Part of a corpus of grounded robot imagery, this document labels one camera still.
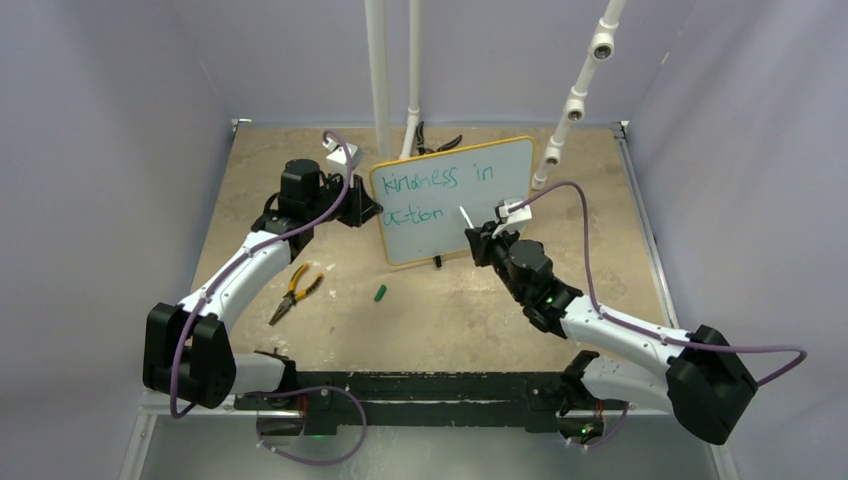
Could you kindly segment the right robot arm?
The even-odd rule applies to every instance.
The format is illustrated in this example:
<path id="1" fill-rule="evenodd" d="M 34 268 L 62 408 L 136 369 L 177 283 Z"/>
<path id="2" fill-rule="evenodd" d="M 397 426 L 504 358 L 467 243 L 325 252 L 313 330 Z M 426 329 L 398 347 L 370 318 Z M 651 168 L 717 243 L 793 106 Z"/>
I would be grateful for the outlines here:
<path id="1" fill-rule="evenodd" d="M 498 233 L 489 221 L 467 228 L 473 262 L 490 267 L 537 330 L 601 347 L 583 353 L 561 381 L 576 407 L 619 400 L 672 414 L 695 437 L 723 445 L 758 391 L 757 381 L 716 329 L 662 327 L 595 304 L 554 275 L 542 243 Z"/>

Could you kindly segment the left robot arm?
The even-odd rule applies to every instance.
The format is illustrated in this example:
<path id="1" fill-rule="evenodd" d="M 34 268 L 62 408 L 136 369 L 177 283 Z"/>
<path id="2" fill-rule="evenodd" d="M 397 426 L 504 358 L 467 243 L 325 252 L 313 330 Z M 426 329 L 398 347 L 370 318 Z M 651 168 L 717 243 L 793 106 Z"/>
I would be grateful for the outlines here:
<path id="1" fill-rule="evenodd" d="M 292 405 L 298 395 L 294 361 L 270 352 L 236 354 L 230 334 L 260 291 L 306 248 L 316 226 L 338 221 L 360 227 L 381 210 L 360 175 L 325 173 L 310 159 L 287 162 L 279 191 L 226 264 L 189 296 L 149 312 L 144 386 L 209 409 L 229 395 L 252 393 L 275 409 Z"/>

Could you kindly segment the green marker cap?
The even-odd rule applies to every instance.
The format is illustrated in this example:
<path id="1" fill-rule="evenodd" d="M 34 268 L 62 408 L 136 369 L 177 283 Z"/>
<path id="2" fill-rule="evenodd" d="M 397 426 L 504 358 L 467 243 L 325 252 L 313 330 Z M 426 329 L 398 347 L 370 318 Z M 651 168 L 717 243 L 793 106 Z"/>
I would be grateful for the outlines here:
<path id="1" fill-rule="evenodd" d="M 385 284 L 381 284 L 380 287 L 378 288 L 377 292 L 375 293 L 374 301 L 380 302 L 383 299 L 386 291 L 387 291 L 387 286 Z"/>

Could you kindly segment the yellow framed whiteboard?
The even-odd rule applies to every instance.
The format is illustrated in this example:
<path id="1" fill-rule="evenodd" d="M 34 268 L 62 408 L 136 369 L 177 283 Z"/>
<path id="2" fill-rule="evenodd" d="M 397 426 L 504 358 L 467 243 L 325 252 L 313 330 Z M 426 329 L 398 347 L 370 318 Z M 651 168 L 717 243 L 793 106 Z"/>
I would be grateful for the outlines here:
<path id="1" fill-rule="evenodd" d="M 459 206 L 475 226 L 505 199 L 527 198 L 535 142 L 519 136 L 382 163 L 369 173 L 385 259 L 392 266 L 468 248 Z"/>

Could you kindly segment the white green marker pen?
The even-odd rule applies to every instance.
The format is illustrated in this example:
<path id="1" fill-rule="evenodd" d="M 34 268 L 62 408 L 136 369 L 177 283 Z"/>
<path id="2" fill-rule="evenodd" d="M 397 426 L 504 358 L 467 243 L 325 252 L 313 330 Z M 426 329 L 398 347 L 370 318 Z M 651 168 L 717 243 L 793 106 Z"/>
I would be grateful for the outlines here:
<path id="1" fill-rule="evenodd" d="M 460 205 L 458 208 L 459 208 L 459 211 L 460 211 L 460 213 L 461 213 L 461 215 L 462 215 L 462 218 L 463 218 L 463 220 L 464 220 L 464 222 L 465 222 L 465 224 L 466 224 L 467 228 L 469 228 L 469 229 L 473 229 L 473 228 L 475 228 L 475 225 L 474 225 L 474 223 L 472 222 L 472 220 L 471 220 L 471 218 L 470 218 L 469 214 L 467 213 L 466 209 L 465 209 L 463 206 L 461 206 L 461 205 Z"/>

